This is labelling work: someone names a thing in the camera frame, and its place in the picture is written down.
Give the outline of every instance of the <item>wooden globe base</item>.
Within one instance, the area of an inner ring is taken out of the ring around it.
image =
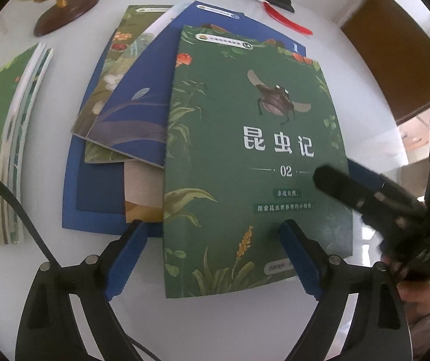
[[[35,36],[43,36],[71,23],[93,8],[99,0],[61,0],[66,5],[48,9],[36,23]]]

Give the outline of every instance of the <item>mushroom illustration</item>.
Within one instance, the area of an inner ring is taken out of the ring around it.
[[[191,56],[186,53],[180,53],[176,57],[175,67],[178,68],[180,65],[189,65],[191,64]]]

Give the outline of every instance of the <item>white table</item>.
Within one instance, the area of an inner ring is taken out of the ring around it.
[[[54,48],[33,109],[23,163],[22,203],[62,265],[99,254],[113,236],[65,230],[61,226],[63,180],[70,128],[85,88],[108,38],[127,5],[174,4],[188,0],[100,0],[74,23],[40,39]],[[360,55],[341,30],[313,12],[284,12],[310,28],[308,38],[270,19],[254,0],[200,0],[244,12],[285,33],[320,62],[337,110],[348,157],[382,172],[406,163],[401,138],[385,98]],[[0,65],[37,39],[36,19],[52,2],[11,1],[2,12],[7,34],[0,42]],[[360,223],[354,256],[362,263]],[[19,319],[31,282],[45,258],[35,243],[0,247],[0,349],[14,359]],[[79,315],[79,301],[75,313]],[[112,302],[127,333],[166,361],[285,359],[316,302],[298,279],[234,294],[167,300],[161,240],[150,240],[125,291]],[[349,320],[349,311],[344,322]],[[80,321],[88,352],[99,356],[86,321]]]

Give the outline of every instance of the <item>screw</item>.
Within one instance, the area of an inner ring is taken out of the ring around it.
[[[396,219],[395,219],[395,223],[398,225],[398,227],[400,229],[405,229],[407,226],[407,219],[405,217],[402,217],[401,215],[399,215]]]
[[[379,271],[386,271],[387,270],[387,265],[384,262],[376,262],[375,263],[375,268]]]
[[[89,255],[84,261],[88,265],[94,265],[96,262],[98,262],[98,255]]]
[[[338,256],[338,255],[330,255],[328,257],[328,261],[332,264],[332,265],[339,265],[340,262],[342,261],[342,259]]]
[[[374,198],[377,200],[377,201],[380,201],[380,202],[383,202],[383,201],[385,201],[385,195],[383,194],[383,193],[381,193],[380,191],[377,191],[375,194],[374,194]]]
[[[39,267],[39,269],[41,270],[41,271],[48,271],[49,269],[50,269],[50,263],[49,262],[45,262],[45,263],[42,263],[41,264],[41,266]]]

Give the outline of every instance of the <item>insect illustration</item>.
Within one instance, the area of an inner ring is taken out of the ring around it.
[[[292,113],[292,119],[295,118],[295,111],[306,113],[310,111],[312,105],[310,103],[296,103],[290,100],[288,91],[283,86],[276,85],[271,88],[257,77],[254,71],[249,70],[247,77],[255,87],[261,92],[261,97],[258,99],[258,111],[263,115],[261,107],[263,106],[269,113],[274,115],[286,116],[286,121],[280,125],[286,124],[289,119],[289,114]]]

